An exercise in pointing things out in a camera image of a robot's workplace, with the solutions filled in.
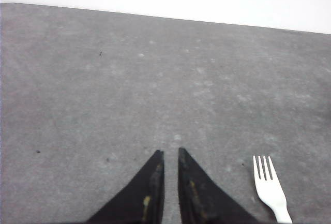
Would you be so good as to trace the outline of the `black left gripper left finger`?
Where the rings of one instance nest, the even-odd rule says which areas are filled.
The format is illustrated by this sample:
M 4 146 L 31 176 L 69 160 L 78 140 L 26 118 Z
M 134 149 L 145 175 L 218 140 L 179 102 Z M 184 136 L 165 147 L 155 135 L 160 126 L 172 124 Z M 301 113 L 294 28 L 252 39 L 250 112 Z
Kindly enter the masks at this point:
M 162 223 L 164 154 L 156 150 L 132 180 L 87 223 Z

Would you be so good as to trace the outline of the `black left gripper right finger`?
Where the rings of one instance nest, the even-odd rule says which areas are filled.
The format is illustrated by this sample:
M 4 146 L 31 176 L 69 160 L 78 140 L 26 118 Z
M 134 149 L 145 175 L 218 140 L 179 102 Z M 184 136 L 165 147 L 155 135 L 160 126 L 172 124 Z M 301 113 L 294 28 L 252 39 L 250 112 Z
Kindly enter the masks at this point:
M 258 223 L 218 187 L 188 151 L 178 149 L 178 198 L 182 223 Z

